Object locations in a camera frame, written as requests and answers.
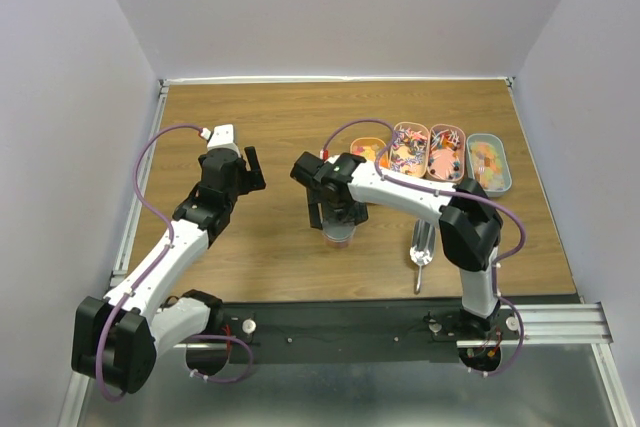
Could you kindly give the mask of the clear glass jar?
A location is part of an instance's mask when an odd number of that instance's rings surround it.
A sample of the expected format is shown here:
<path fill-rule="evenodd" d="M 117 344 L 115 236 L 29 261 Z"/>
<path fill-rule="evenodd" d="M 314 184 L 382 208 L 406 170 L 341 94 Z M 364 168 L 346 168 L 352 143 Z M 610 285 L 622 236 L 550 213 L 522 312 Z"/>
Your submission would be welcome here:
<path fill-rule="evenodd" d="M 323 238 L 324 238 L 325 244 L 328 247 L 331 247 L 334 249 L 343 249 L 351 245 L 354 238 L 354 234 L 350 233 L 348 235 L 334 236 L 328 233 L 324 233 Z"/>

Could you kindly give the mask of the silver metal scoop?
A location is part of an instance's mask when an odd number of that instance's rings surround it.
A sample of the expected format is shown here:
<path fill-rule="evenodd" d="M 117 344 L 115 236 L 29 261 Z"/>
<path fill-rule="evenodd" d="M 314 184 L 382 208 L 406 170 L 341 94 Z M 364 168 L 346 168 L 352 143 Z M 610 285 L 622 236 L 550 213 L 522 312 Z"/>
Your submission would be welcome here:
<path fill-rule="evenodd" d="M 416 266 L 414 282 L 414 293 L 421 292 L 423 283 L 424 268 L 432 262 L 435 254 L 436 228 L 433 224 L 417 220 L 414 224 L 411 247 L 409 250 L 410 260 Z"/>

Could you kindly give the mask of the beige tray swirl lollipops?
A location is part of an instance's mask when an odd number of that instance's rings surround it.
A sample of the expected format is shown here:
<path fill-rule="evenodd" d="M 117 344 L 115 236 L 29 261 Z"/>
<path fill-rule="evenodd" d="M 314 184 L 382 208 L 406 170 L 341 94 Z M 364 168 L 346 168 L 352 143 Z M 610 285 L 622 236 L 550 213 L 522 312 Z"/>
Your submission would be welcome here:
<path fill-rule="evenodd" d="M 421 178 L 427 171 L 430 147 L 429 129 L 415 122 L 399 122 L 394 127 L 389 153 L 390 169 Z"/>

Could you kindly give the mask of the orange tray star candies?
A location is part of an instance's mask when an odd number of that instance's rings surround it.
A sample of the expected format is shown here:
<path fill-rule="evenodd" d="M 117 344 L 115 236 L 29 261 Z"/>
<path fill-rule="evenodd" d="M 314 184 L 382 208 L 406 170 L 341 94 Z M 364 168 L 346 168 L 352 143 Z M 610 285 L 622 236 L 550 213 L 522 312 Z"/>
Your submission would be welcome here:
<path fill-rule="evenodd" d="M 382 139 L 376 137 L 356 138 L 352 141 L 349 152 L 353 155 L 363 157 L 371 163 L 374 163 L 376 159 L 379 158 L 379 166 L 381 168 L 390 168 L 386 142 Z"/>

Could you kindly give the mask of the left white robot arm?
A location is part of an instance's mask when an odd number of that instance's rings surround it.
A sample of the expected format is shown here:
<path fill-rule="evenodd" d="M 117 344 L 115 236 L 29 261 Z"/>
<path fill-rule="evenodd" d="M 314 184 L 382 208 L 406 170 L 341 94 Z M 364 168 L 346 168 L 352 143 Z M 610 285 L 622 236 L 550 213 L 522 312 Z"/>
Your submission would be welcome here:
<path fill-rule="evenodd" d="M 71 367 L 102 389 L 133 394 L 156 360 L 183 341 L 236 343 L 222 302 L 200 291 L 163 305 L 176 281 L 229 225 L 239 197 L 266 187 L 257 153 L 217 147 L 199 158 L 201 179 L 167 221 L 167 230 L 131 275 L 103 298 L 86 297 L 75 314 Z"/>

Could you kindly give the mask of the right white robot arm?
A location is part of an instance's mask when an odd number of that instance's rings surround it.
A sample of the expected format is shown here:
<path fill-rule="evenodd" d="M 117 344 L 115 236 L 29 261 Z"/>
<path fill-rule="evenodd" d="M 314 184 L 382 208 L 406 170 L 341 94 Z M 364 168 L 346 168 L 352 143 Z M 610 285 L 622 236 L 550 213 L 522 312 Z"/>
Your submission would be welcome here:
<path fill-rule="evenodd" d="M 460 272 L 462 331 L 480 339 L 494 330 L 500 301 L 493 264 L 503 221 L 477 182 L 407 177 L 349 153 L 323 160 L 305 152 L 290 177 L 306 189 L 310 226 L 329 242 L 349 242 L 368 220 L 368 205 L 404 212 L 437 228 L 445 257 Z"/>

